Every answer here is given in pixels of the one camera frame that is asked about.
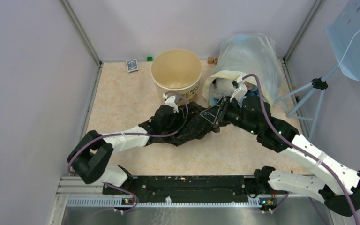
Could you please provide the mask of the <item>black trash bag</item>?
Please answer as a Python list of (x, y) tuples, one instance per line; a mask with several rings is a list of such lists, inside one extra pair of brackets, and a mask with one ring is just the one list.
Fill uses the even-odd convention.
[(201, 140), (210, 132), (220, 132), (220, 127), (229, 125), (229, 122), (222, 121), (219, 125), (213, 125), (203, 118), (200, 113), (204, 107), (191, 102), (186, 108), (184, 105), (179, 107), (178, 112), (168, 105), (161, 105), (148, 121), (139, 124), (150, 135), (147, 145), (153, 143), (168, 143), (180, 146), (191, 140)]

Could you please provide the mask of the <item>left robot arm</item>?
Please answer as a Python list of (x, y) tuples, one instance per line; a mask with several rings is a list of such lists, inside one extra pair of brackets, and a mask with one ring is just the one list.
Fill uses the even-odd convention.
[(68, 169), (73, 170), (85, 184), (109, 183), (119, 193), (125, 194), (132, 186), (130, 176), (122, 167), (108, 165), (111, 156), (147, 146), (155, 139), (175, 136), (185, 125), (188, 112), (187, 106), (175, 109), (161, 105), (149, 120), (129, 130), (105, 135), (96, 130), (89, 131), (69, 154)]

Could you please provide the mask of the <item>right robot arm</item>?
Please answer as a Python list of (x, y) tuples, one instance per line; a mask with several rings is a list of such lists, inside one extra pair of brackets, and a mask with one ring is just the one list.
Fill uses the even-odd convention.
[(241, 104), (223, 97), (201, 116), (216, 127), (230, 123), (250, 132), (263, 147), (295, 160), (312, 173), (308, 177), (264, 167), (255, 171), (260, 192), (273, 189), (305, 195), (346, 217), (360, 209), (360, 170), (336, 161), (288, 122), (272, 117), (270, 105), (258, 96), (247, 97)]

